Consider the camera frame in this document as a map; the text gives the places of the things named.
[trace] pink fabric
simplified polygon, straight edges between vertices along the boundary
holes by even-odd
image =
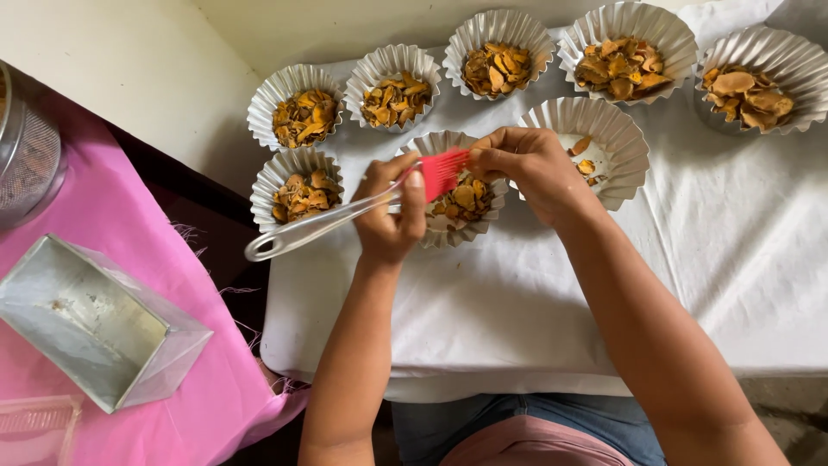
[[[578,430],[517,415],[472,434],[440,466],[633,466],[618,450]]]
[[[74,465],[204,465],[281,428],[308,391],[274,396],[204,267],[169,225],[101,120],[52,95],[69,156],[58,197],[34,221],[0,232],[0,276],[45,233],[99,250],[215,331],[167,400],[105,414],[84,399]],[[0,400],[82,394],[0,321]]]

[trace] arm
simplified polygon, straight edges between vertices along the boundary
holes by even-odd
[[[556,228],[607,352],[670,465],[787,464],[713,342],[647,267],[556,135],[500,129],[475,147],[473,172],[508,174]]]
[[[416,159],[373,163],[354,200],[388,187]],[[371,428],[391,372],[391,307],[402,260],[426,230],[419,172],[409,175],[403,212],[374,209],[354,221],[363,253],[313,380],[299,464],[373,464]]]

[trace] wire mesh basket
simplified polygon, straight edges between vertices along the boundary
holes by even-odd
[[[60,135],[26,94],[26,77],[0,61],[0,231],[34,218],[55,197],[65,160]]]

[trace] lap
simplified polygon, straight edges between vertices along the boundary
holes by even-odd
[[[448,403],[392,403],[392,412],[400,459],[406,466],[436,466],[474,432],[520,414],[590,434],[636,464],[665,464],[652,426],[632,397],[569,393],[476,395]]]

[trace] white cloth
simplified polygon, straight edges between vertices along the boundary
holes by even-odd
[[[779,2],[725,0],[679,15],[704,50],[761,22]],[[442,61],[441,48],[432,53]],[[342,82],[354,63],[325,68]],[[526,92],[497,103],[472,100],[443,80],[435,108],[411,132],[391,135],[347,121],[321,149],[339,160],[349,198],[371,159],[390,158],[411,138],[442,129],[481,137],[544,100],[582,95],[564,81],[559,63],[556,57]],[[735,373],[825,374],[828,127],[724,136],[697,117],[694,84],[686,81],[682,92],[653,105],[621,105],[644,132],[652,169],[613,218]],[[474,242],[418,249],[406,260],[394,300],[388,399],[629,395],[555,231],[539,224],[516,191],[506,200]],[[312,378],[358,255],[348,226],[272,261],[262,336],[268,367]]]

